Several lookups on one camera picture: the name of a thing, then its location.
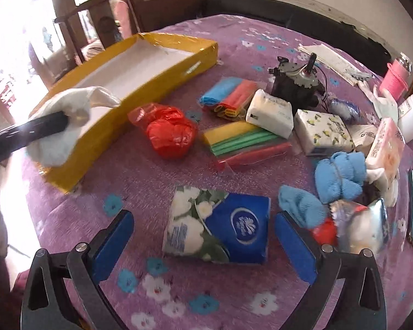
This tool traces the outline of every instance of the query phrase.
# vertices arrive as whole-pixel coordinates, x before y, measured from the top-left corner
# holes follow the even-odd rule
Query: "purple tablecloth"
[[[163,101],[184,111],[199,111],[198,97],[223,76],[267,82],[267,68],[276,66],[277,56],[304,63],[308,56],[296,50],[299,43],[320,43],[286,28],[227,15],[186,21],[162,32],[213,39],[219,44],[217,65]],[[373,107],[363,93],[324,65],[321,67],[327,75],[329,94],[355,102],[366,112],[367,119],[377,124]],[[324,81],[321,72],[318,75]],[[217,118],[203,113],[199,128],[219,123]],[[45,184],[30,160],[24,159],[23,175],[30,183],[27,201],[40,243],[49,252],[70,250],[79,241],[89,241],[109,224],[112,217],[104,208],[123,206],[135,216],[135,232],[101,288],[130,329],[278,329],[307,284],[298,279],[272,227],[269,259],[263,266],[163,258],[167,211],[175,186],[184,184],[269,196],[271,214],[275,215],[280,185],[300,187],[315,194],[313,160],[303,154],[282,156],[235,176],[218,174],[209,167],[209,160],[209,151],[196,142],[185,159],[164,161],[153,152],[141,131],[132,127],[96,161],[82,181],[81,195],[73,197]],[[413,141],[405,147],[401,161],[397,205],[388,210],[392,237],[377,256],[389,329],[399,327],[413,303],[413,248],[405,241],[407,172],[411,167]],[[325,326],[340,285],[335,287],[316,328]],[[77,303],[76,294],[72,294],[72,300]]]

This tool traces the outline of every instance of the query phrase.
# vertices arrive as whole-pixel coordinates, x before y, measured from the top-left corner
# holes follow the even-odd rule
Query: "blue gripper pad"
[[[118,217],[120,217],[119,220],[114,220],[115,228],[107,236],[102,247],[98,249],[93,260],[91,278],[96,284],[110,276],[135,229],[135,219],[132,213],[122,210]]]
[[[275,219],[275,234],[300,279],[312,285],[317,278],[315,256],[281,213]]]

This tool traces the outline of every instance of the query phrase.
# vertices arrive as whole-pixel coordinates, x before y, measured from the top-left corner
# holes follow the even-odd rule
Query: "blue cloth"
[[[315,169],[315,186],[324,204],[353,200],[362,193],[366,179],[366,158],[363,153],[338,152],[321,160]]]
[[[242,81],[243,79],[237,77],[222,79],[200,97],[199,104],[201,106],[214,106],[219,104],[222,100],[229,96]]]
[[[300,227],[309,230],[323,224],[328,213],[327,207],[313,194],[291,186],[280,187],[278,203]]]

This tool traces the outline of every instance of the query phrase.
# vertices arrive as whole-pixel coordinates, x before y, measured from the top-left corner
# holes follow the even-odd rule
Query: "pink bottle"
[[[406,81],[411,73],[411,61],[404,53],[401,53],[401,56],[393,61],[393,64],[387,63],[387,67],[388,71],[379,90],[387,89],[397,101],[401,94],[408,90]]]

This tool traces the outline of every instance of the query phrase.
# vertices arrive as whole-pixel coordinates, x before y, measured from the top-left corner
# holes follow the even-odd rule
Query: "metal screw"
[[[367,258],[373,257],[373,252],[372,252],[370,249],[368,249],[368,248],[366,248],[366,249],[363,250],[362,252],[364,253],[364,255],[365,255]]]
[[[35,253],[35,255],[40,258],[45,254],[46,254],[46,250],[44,248],[37,250]]]
[[[324,253],[331,253],[333,251],[333,247],[330,244],[323,244],[321,249]]]
[[[77,252],[84,252],[87,249],[87,244],[85,243],[78,243],[77,246],[75,247],[75,250]]]

